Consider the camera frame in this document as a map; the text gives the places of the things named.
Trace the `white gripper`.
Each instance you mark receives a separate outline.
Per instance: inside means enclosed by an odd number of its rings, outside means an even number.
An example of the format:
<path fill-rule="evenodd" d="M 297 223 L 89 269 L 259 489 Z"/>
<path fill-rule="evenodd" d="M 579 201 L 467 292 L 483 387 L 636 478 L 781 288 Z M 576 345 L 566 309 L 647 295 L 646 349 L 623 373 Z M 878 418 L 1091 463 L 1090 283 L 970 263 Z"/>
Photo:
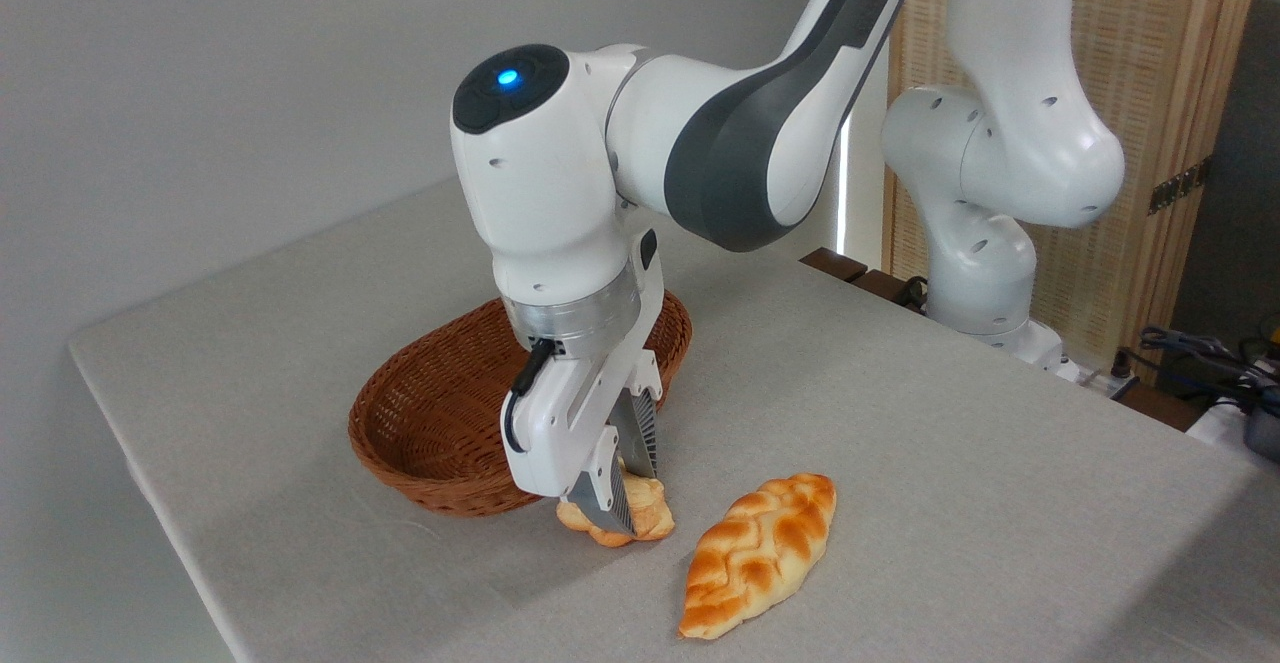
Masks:
<path fill-rule="evenodd" d="M 664 395 L 646 340 L 664 285 L 657 230 L 635 236 L 614 280 L 558 306 L 508 303 L 521 343 L 540 349 L 500 412 L 511 474 L 527 493 L 564 497 L 595 527 L 635 536 L 618 462 L 658 477 L 657 408 Z"/>

